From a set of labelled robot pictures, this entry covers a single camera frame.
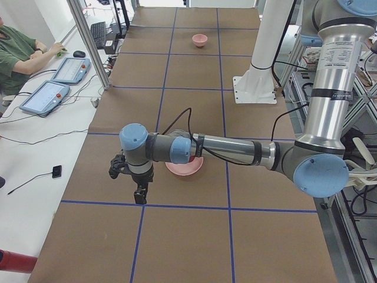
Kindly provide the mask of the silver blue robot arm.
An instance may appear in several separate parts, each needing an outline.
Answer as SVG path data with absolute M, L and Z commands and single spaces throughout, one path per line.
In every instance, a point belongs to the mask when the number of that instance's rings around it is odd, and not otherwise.
M 322 47 L 303 134 L 293 144 L 238 141 L 168 128 L 149 133 L 138 123 L 120 131 L 121 151 L 109 174 L 130 175 L 134 199 L 147 202 L 154 162 L 188 164 L 207 152 L 241 166 L 263 166 L 290 179 L 302 192 L 326 198 L 349 180 L 341 134 L 363 42 L 376 29 L 375 1 L 305 1 L 303 37 L 318 36 Z

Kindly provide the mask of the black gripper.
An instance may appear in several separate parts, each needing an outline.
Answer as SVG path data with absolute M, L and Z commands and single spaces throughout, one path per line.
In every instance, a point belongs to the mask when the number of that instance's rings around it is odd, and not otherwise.
M 146 204 L 147 203 L 147 187 L 148 184 L 153 182 L 154 168 L 151 167 L 148 171 L 144 173 L 132 173 L 131 177 L 133 181 L 138 185 L 136 191 L 134 192 L 134 200 L 136 204 Z

